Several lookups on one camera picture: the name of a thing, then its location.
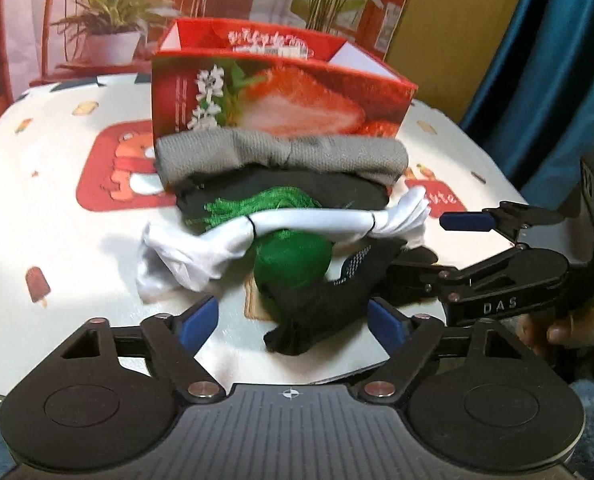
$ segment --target white tablecloth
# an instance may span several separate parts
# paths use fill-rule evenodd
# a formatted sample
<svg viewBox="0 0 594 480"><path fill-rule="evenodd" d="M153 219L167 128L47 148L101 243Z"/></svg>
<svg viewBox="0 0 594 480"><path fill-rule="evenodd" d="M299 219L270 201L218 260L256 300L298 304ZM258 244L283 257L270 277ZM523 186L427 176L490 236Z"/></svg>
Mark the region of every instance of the white tablecloth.
<svg viewBox="0 0 594 480"><path fill-rule="evenodd" d="M135 75L99 79L106 86L93 81L31 89L0 118L0 395L90 317L135 325L158 312L179 314L193 301L180 291L145 305L136 293L135 255L144 225L179 215L170 198L140 196L122 186L126 175L113 166L124 149L128 155L135 146L150 153L140 144L148 139L140 134L149 127L143 121L151 117L150 85L136 83ZM500 200L523 202L493 161L441 112L414 102L398 137L414 177L434 174L468 210L495 207ZM130 142L119 148L122 139ZM139 172L141 184L152 179L148 171ZM128 177L135 181L133 174ZM440 186L437 200L455 201L445 184L433 186ZM148 193L148 186L134 187ZM445 232L437 219L428 221L427 245L441 264L458 267L510 247L496 233ZM331 275L339 264L333 263ZM32 267L42 270L50 286L42 300L29 294L26 274ZM242 272L234 266L216 284L219 324L197 355L225 387L324 381L386 358L359 323L298 357L266 352L262 338L273 324L244 316ZM443 317L437 302L403 311ZM143 369L139 362L126 365Z"/></svg>

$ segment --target white flower pot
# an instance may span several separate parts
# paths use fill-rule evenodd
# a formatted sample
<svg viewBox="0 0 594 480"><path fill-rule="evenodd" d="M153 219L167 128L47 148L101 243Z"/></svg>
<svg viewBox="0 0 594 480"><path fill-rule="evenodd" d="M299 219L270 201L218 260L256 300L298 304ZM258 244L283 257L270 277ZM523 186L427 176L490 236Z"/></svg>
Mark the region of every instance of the white flower pot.
<svg viewBox="0 0 594 480"><path fill-rule="evenodd" d="M87 36L86 50L91 64L96 66L130 64L140 37L139 31Z"/></svg>

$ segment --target blue gripper pad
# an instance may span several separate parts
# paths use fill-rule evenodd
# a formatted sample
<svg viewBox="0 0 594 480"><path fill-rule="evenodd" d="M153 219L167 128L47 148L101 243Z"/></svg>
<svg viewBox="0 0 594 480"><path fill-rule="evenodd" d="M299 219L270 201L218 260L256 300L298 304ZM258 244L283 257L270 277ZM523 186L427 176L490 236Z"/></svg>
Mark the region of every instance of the blue gripper pad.
<svg viewBox="0 0 594 480"><path fill-rule="evenodd" d="M412 326L408 317L383 300L368 302L368 330L390 356L410 336Z"/></svg>
<svg viewBox="0 0 594 480"><path fill-rule="evenodd" d="M484 212L443 213L439 217L439 224L445 231L488 232L497 227L493 216Z"/></svg>
<svg viewBox="0 0 594 480"><path fill-rule="evenodd" d="M211 336L219 320L219 303L210 296L182 314L177 338L190 355L195 355Z"/></svg>

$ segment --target green yarn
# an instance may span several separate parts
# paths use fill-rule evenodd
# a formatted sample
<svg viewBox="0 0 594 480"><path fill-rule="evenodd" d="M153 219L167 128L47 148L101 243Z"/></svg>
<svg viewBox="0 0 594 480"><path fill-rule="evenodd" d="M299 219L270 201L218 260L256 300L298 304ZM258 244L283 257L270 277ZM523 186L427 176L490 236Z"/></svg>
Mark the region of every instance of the green yarn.
<svg viewBox="0 0 594 480"><path fill-rule="evenodd" d="M213 228L239 216L279 208L315 208L319 204L296 187L274 187L245 200L223 200L207 204L206 220ZM255 240L253 276L257 286L266 283L296 288L325 276L333 244L321 236L281 230Z"/></svg>

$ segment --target pile of socks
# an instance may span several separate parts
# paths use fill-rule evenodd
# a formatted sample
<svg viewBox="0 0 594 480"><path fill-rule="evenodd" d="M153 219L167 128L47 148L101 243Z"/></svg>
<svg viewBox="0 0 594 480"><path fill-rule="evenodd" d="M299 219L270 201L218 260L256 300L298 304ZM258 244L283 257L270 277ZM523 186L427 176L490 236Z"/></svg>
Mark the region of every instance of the pile of socks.
<svg viewBox="0 0 594 480"><path fill-rule="evenodd" d="M179 285L206 290L231 261L253 253L264 309L278 324L264 336L270 351L301 354L362 317L402 247L423 240L422 188L386 208L408 167L396 139L289 139L214 128L162 137L155 152L157 173L174 191L185 228L147 226L141 297L148 301ZM333 245L364 239L365 248L329 282Z"/></svg>

